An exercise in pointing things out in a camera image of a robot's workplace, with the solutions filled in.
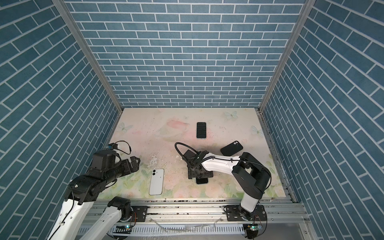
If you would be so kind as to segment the black phone screen up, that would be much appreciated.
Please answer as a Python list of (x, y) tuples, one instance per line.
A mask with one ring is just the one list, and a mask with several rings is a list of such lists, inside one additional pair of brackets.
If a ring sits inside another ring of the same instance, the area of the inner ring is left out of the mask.
[(198, 185), (207, 184), (208, 182), (209, 182), (208, 178), (196, 179), (196, 184), (198, 184)]

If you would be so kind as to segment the white phone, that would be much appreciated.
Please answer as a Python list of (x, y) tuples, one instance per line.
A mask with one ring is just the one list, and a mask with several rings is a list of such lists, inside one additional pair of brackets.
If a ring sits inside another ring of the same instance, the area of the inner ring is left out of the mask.
[(164, 174), (164, 169), (153, 170), (149, 189), (150, 196), (158, 196), (163, 193)]

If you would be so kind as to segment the black phone case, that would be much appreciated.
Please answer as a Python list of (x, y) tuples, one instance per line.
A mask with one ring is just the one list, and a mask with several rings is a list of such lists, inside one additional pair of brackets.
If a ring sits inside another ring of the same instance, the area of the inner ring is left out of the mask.
[(236, 153), (240, 152), (243, 150), (243, 146), (240, 144), (238, 141), (234, 141), (227, 146), (223, 147), (220, 149), (220, 152), (222, 153), (223, 156), (234, 156)]

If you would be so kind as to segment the blue phone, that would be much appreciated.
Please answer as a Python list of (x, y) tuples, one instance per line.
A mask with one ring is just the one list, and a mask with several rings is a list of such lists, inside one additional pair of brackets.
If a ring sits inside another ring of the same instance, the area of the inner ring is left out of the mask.
[(197, 138), (198, 139), (207, 138), (207, 124), (205, 122), (197, 123)]

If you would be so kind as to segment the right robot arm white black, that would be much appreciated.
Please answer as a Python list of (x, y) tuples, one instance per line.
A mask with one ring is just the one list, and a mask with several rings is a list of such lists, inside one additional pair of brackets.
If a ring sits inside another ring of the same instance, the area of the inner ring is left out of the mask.
[(193, 153), (187, 151), (182, 155), (191, 172), (195, 172), (196, 179), (205, 172), (219, 172), (232, 175), (244, 195), (239, 205), (239, 214), (245, 220), (254, 220), (255, 208), (262, 199), (265, 190), (272, 182), (270, 170), (261, 164), (250, 153), (244, 152), (240, 156), (218, 156), (207, 151)]

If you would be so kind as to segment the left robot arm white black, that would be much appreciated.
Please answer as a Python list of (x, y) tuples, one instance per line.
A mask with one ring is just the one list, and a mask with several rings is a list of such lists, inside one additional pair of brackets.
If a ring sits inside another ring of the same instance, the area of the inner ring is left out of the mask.
[[(109, 184), (116, 183), (118, 178), (137, 172), (140, 162), (137, 157), (123, 160), (114, 150), (94, 153), (87, 172), (68, 184), (61, 211), (48, 238), (74, 240), (99, 194), (107, 189)], [(137, 217), (130, 200), (114, 197), (82, 239), (101, 240), (118, 222), (128, 223), (127, 229), (130, 229), (136, 224)]]

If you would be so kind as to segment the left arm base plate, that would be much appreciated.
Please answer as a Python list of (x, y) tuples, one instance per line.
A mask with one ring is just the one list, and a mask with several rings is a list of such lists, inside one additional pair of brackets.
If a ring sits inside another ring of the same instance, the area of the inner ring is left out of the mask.
[(146, 221), (148, 206), (131, 206), (133, 223), (143, 223)]

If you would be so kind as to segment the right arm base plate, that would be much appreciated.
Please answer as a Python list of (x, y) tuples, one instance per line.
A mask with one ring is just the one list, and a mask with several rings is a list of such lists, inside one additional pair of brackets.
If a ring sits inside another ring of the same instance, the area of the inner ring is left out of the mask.
[(224, 212), (229, 222), (240, 221), (266, 221), (267, 213), (263, 205), (256, 205), (253, 212), (248, 212), (241, 206), (226, 205), (224, 206)]

